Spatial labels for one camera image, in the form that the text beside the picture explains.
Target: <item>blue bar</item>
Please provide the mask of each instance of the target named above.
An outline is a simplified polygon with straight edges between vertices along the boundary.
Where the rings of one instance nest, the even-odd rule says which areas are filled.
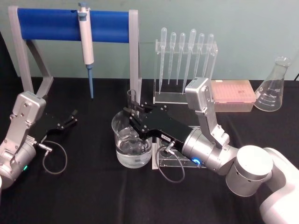
[[[19,8],[24,40],[81,41],[77,10]],[[94,42],[129,42],[128,12],[91,11]]]

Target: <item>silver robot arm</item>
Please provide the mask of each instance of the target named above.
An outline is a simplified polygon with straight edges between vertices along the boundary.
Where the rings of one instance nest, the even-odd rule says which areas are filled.
[[[228,145],[229,137],[217,124],[210,80],[195,78],[185,89],[188,106],[199,117],[201,130],[193,129],[182,154],[208,169],[226,175],[226,183],[239,196],[253,195],[265,182],[274,192],[260,206],[267,224],[297,224],[299,171],[272,148]]]
[[[34,158],[35,139],[28,131],[43,114],[46,101],[26,91],[20,93],[10,115],[11,124],[0,145],[0,176],[2,188],[10,187]]]

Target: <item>micropipette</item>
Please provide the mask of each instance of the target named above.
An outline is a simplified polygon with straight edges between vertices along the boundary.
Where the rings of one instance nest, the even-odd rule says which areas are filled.
[[[163,80],[163,68],[164,68],[164,55],[165,55],[165,47],[166,47],[166,37],[167,37],[167,29],[163,27],[161,29],[161,63],[160,63],[160,77],[159,77],[159,94],[161,92],[162,80]]]
[[[198,64],[199,64],[199,58],[200,58],[200,55],[201,55],[201,49],[202,49],[202,46],[204,44],[204,39],[205,39],[205,35],[204,34],[200,34],[198,36],[198,42],[197,42],[197,52],[198,52],[198,55],[196,55],[196,59],[195,59],[194,76],[193,76],[193,78],[196,77],[197,68],[198,68]]]
[[[186,65],[186,70],[185,70],[185,77],[184,77],[184,82],[183,82],[182,94],[184,93],[186,83],[187,83],[189,67],[190,67],[190,60],[191,60],[191,54],[192,54],[192,49],[194,47],[195,37],[196,37],[196,30],[192,29],[190,31],[189,42],[188,42],[188,57],[187,57],[187,65]]]
[[[82,42],[83,60],[86,65],[89,79],[90,96],[93,99],[93,38],[90,24],[90,8],[87,8],[85,2],[79,3],[78,20]]]
[[[178,55],[178,68],[177,68],[177,84],[178,84],[179,70],[181,68],[181,62],[182,62],[182,55],[183,55],[184,45],[185,45],[185,39],[186,39],[185,33],[181,33],[179,35],[179,43],[178,43],[179,55]]]
[[[214,40],[214,35],[210,34],[209,37],[207,38],[207,42],[206,42],[206,58],[205,58],[204,68],[202,70],[203,77],[205,77],[205,74],[206,74],[207,62],[209,60],[210,51],[211,51],[211,48],[213,45],[213,40]]]
[[[170,82],[171,69],[172,69],[172,59],[173,59],[174,47],[176,46],[176,38],[177,38],[177,34],[172,32],[171,35],[170,35],[170,56],[169,56],[169,65],[168,65],[168,84]]]

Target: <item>plastic dropper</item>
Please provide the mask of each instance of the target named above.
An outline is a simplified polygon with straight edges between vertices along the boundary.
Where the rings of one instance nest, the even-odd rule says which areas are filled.
[[[161,63],[160,63],[160,78],[159,78],[159,93],[161,92],[162,80],[163,80],[163,68],[164,68],[164,55],[165,55],[165,47],[166,47],[166,37],[167,37],[167,29],[163,27],[161,29]]]
[[[185,39],[186,39],[185,33],[181,33],[179,35],[179,43],[178,43],[179,55],[178,55],[178,68],[177,68],[177,84],[178,84],[179,70],[181,68],[181,62],[182,62],[182,55],[183,55],[184,45],[185,45]]]
[[[204,34],[200,34],[198,36],[198,42],[197,42],[197,52],[198,52],[198,54],[196,55],[196,59],[195,59],[194,76],[193,76],[193,78],[196,77],[197,68],[198,68],[198,64],[199,64],[199,58],[200,58],[200,55],[201,55],[202,46],[204,45],[204,40],[205,40],[205,35]]]
[[[205,58],[204,68],[202,70],[202,77],[205,77],[205,74],[206,74],[207,62],[209,60],[213,41],[214,41],[214,35],[210,34],[209,37],[207,38],[207,42],[206,42],[206,58]]]
[[[171,69],[172,69],[172,59],[173,59],[174,47],[176,46],[176,38],[177,38],[177,34],[172,32],[171,35],[170,35],[170,56],[169,56],[169,65],[168,65],[168,84],[170,82]]]
[[[190,31],[189,42],[188,42],[188,57],[187,57],[187,64],[186,64],[186,70],[185,70],[185,76],[184,76],[182,94],[184,93],[184,90],[185,90],[185,87],[186,87],[186,84],[187,84],[187,78],[188,78],[188,73],[189,73],[191,54],[192,54],[192,49],[194,47],[195,37],[196,37],[196,30],[192,29]]]

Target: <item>label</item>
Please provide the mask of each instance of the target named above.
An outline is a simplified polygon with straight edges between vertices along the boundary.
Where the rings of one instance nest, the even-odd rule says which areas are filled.
[[[167,136],[165,136],[163,134],[161,134],[161,138],[168,141],[168,142],[170,142],[170,140],[171,140],[170,138],[168,138]]]

